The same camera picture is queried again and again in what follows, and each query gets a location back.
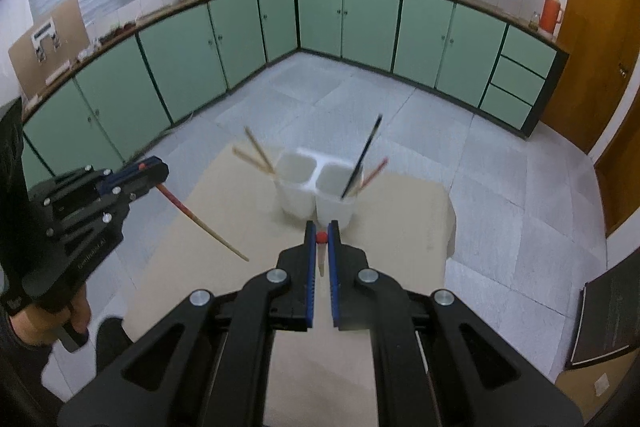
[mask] black chopstick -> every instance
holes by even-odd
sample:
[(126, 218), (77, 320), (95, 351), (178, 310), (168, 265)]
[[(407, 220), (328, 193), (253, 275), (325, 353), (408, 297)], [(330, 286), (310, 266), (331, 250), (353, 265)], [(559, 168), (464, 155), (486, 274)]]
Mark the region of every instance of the black chopstick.
[(366, 155), (367, 151), (369, 150), (369, 146), (371, 145), (371, 142), (373, 142), (373, 137), (376, 135), (376, 133), (378, 132), (378, 129), (380, 127), (380, 123), (382, 122), (382, 115), (379, 114), (378, 115), (378, 119), (376, 120), (376, 123), (373, 126), (373, 129), (371, 130), (371, 134), (369, 134), (369, 139), (367, 140), (367, 143), (364, 146), (364, 149), (362, 150), (362, 154), (360, 154), (360, 158), (358, 159), (358, 163), (356, 163), (355, 168), (353, 169), (353, 172), (351, 173), (351, 177), (349, 178), (349, 181), (347, 182), (347, 186), (344, 188), (344, 192), (342, 193), (340, 199), (343, 200), (344, 197), (347, 195), (347, 192), (349, 192), (349, 190), (351, 189), (351, 185), (353, 185), (353, 182), (356, 180), (356, 176), (358, 175), (358, 172), (360, 172), (360, 169), (362, 168), (362, 161), (364, 160), (364, 156)]

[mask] drawer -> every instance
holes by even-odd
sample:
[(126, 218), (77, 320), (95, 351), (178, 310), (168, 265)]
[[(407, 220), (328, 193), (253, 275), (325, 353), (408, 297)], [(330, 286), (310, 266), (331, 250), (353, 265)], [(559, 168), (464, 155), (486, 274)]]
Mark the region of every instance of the drawer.
[(531, 106), (491, 84), (487, 87), (480, 109), (517, 129), (527, 120)]
[(544, 78), (556, 58), (555, 49), (513, 26), (507, 32), (502, 54)]
[(545, 84), (545, 79), (508, 58), (500, 57), (491, 83), (533, 105), (538, 99), (540, 89)]

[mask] brown cardboard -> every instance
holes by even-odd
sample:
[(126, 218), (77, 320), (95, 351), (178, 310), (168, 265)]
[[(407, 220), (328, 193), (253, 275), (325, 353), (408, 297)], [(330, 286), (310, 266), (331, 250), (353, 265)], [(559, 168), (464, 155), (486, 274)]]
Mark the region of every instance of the brown cardboard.
[[(39, 62), (31, 35), (47, 19), (56, 25), (60, 47), (54, 49), (51, 39), (44, 39), (43, 49), (46, 60)], [(84, 27), (78, 0), (64, 0), (49, 14), (37, 19), (33, 26), (9, 48), (9, 58), (18, 81), (28, 99), (32, 99), (46, 87), (45, 80), (67, 60), (74, 63), (79, 52), (89, 46), (89, 37)]]
[[(179, 171), (171, 171), (168, 188), (179, 177)], [(136, 285), (124, 320), (134, 340), (192, 290), (236, 291), (275, 266), (282, 250), (303, 240), (304, 222), (283, 213), (271, 179), (233, 156), (230, 146), (204, 171), (185, 203), (251, 261), (242, 261), (178, 214)], [(351, 224), (341, 231), (343, 242), (364, 249), (370, 266), (406, 289), (428, 295), (444, 285), (456, 216), (442, 185), (384, 172), (357, 205)], [(334, 329), (329, 295), (329, 277), (320, 277), (316, 269), (314, 327), (276, 334), (267, 425), (377, 425), (369, 333)]]
[[(616, 392), (639, 353), (640, 349), (636, 349), (608, 362), (563, 371), (556, 378), (556, 387), (575, 402), (584, 422), (587, 423)], [(607, 373), (609, 388), (600, 396), (596, 396), (594, 385), (603, 373)]]

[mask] white sticker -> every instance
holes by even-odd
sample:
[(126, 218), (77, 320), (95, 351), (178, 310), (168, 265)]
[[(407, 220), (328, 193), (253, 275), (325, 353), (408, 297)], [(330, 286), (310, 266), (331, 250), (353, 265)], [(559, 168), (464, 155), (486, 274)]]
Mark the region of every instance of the white sticker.
[(598, 380), (593, 384), (596, 388), (596, 396), (601, 396), (609, 388), (609, 378), (607, 373), (603, 373)]

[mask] beige tablecloth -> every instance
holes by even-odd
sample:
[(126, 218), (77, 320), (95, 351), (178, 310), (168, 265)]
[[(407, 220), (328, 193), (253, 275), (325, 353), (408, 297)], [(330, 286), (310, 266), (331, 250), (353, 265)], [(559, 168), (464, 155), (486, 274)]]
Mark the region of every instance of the beige tablecloth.
[[(276, 203), (268, 177), (241, 162), (228, 146), (186, 200), (190, 209), (250, 263), (214, 241), (183, 215), (166, 230), (124, 320), (134, 340), (193, 289), (236, 291), (275, 266), (278, 254), (303, 241), (304, 223)], [(362, 248), (369, 266), (408, 290), (430, 294), (443, 286), (453, 254), (456, 217), (444, 187), (381, 174), (358, 198), (342, 241)], [(314, 327), (278, 332), (271, 357), (264, 422), (277, 427), (377, 425), (369, 333), (332, 327), (328, 273), (316, 273)]]

